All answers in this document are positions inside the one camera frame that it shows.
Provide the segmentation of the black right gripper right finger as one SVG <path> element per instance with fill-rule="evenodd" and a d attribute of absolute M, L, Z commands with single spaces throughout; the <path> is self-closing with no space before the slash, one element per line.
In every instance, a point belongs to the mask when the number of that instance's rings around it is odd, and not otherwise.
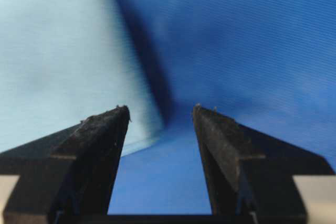
<path fill-rule="evenodd" d="M 214 215 L 335 222 L 335 172 L 324 157 L 200 105 L 193 124 Z"/>

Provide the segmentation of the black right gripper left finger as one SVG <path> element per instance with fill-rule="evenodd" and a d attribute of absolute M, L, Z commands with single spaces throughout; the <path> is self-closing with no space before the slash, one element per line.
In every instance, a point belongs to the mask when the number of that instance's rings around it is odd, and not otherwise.
<path fill-rule="evenodd" d="M 1 153 L 1 223 L 106 214 L 130 122 L 127 106 Z"/>

